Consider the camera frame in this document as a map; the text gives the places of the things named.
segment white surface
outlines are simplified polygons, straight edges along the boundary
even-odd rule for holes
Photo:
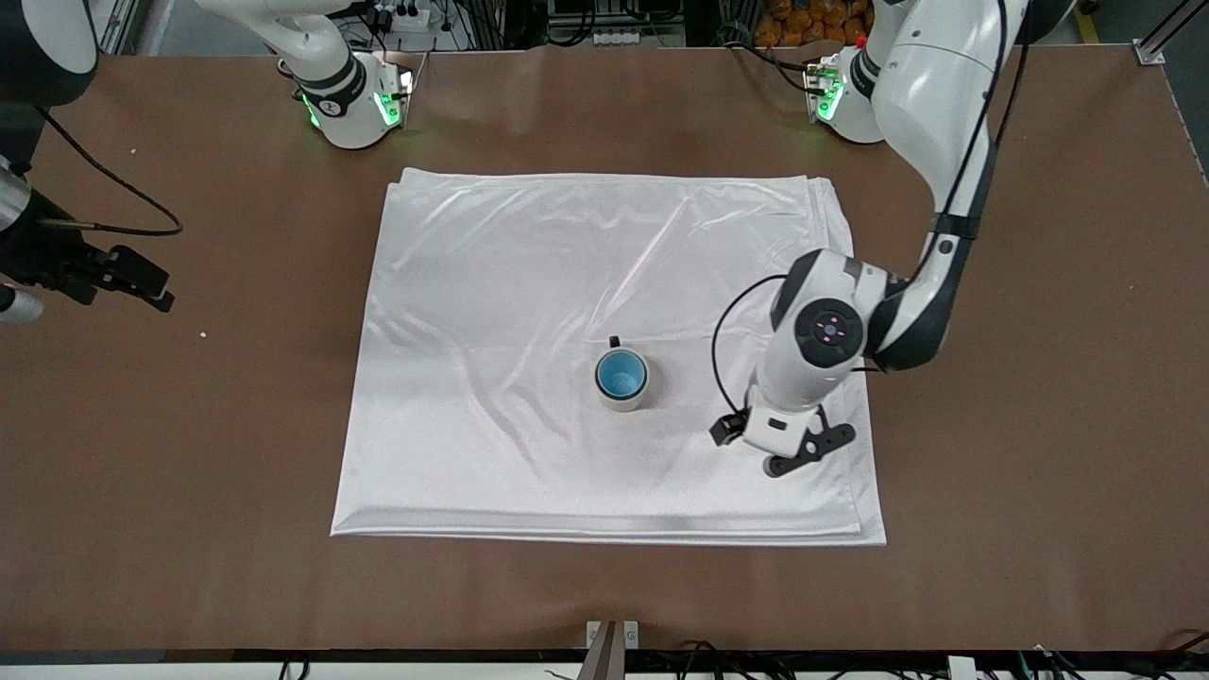
[[[59,67],[85,74],[97,64],[97,41],[80,0],[22,0],[25,25]]]
[[[383,209],[332,534],[884,544],[861,374],[825,402],[854,444],[781,479],[708,434],[719,313],[820,247],[851,253],[825,179],[409,169]],[[736,396],[775,289],[719,338]],[[611,335],[652,370],[634,413],[594,394]]]
[[[4,680],[253,680],[277,678],[279,663],[141,663],[100,665],[7,665],[0,667]],[[302,664],[290,665],[290,680]],[[554,680],[550,673],[574,678],[577,663],[312,663],[307,680]],[[1011,678],[1011,670],[996,670]],[[827,680],[834,673],[798,672],[798,680]],[[1087,680],[1138,680],[1128,673],[1083,670]],[[1209,680],[1209,673],[1173,673],[1178,680]],[[671,680],[671,673],[631,674],[641,680]],[[763,678],[762,674],[754,675]],[[740,680],[727,673],[727,680]],[[1042,673],[1049,680],[1048,673]],[[713,673],[690,673],[687,680],[713,680]],[[890,673],[857,670],[844,680],[896,680]]]

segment pile of orange objects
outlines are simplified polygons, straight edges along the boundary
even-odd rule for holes
[[[804,10],[793,0],[768,0],[768,13],[756,24],[758,47],[794,47],[816,40],[856,45],[873,29],[869,0],[809,0]]]

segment green light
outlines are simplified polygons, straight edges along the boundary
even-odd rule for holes
[[[832,91],[827,93],[827,98],[831,99],[831,104],[828,105],[827,102],[818,104],[818,117],[823,119],[825,121],[829,121],[832,116],[835,115],[835,106],[839,105],[839,99],[843,96],[844,96],[844,83],[837,82],[835,86],[832,88]]]
[[[375,93],[374,103],[378,105],[378,111],[382,113],[382,120],[386,125],[399,123],[399,105],[389,96]]]
[[[307,113],[311,114],[311,125],[319,127],[319,116],[314,115],[314,109],[311,108],[311,100],[302,96],[302,103],[306,104]]]

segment white cloth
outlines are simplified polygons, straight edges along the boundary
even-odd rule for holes
[[[332,535],[885,544],[864,378],[826,402],[856,440],[783,478],[708,434],[710,336],[757,280],[852,252],[831,183],[407,169],[382,212]],[[727,319],[731,398],[771,328],[769,283]],[[618,335],[653,368],[606,409]]]

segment brown tabletop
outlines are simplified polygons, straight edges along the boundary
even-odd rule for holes
[[[889,546],[860,549],[328,537],[404,167],[828,177],[858,255],[904,273],[929,225],[906,163],[811,127],[748,54],[435,54],[420,87],[410,129],[357,152],[270,59],[106,59],[59,113],[187,230],[121,240],[172,272],[170,313],[44,293],[0,328],[0,645],[565,647],[617,617],[644,646],[1149,649],[1205,626],[1209,191],[1162,70],[1035,50],[948,346],[869,379]],[[35,166],[77,217],[160,224],[51,133]]]

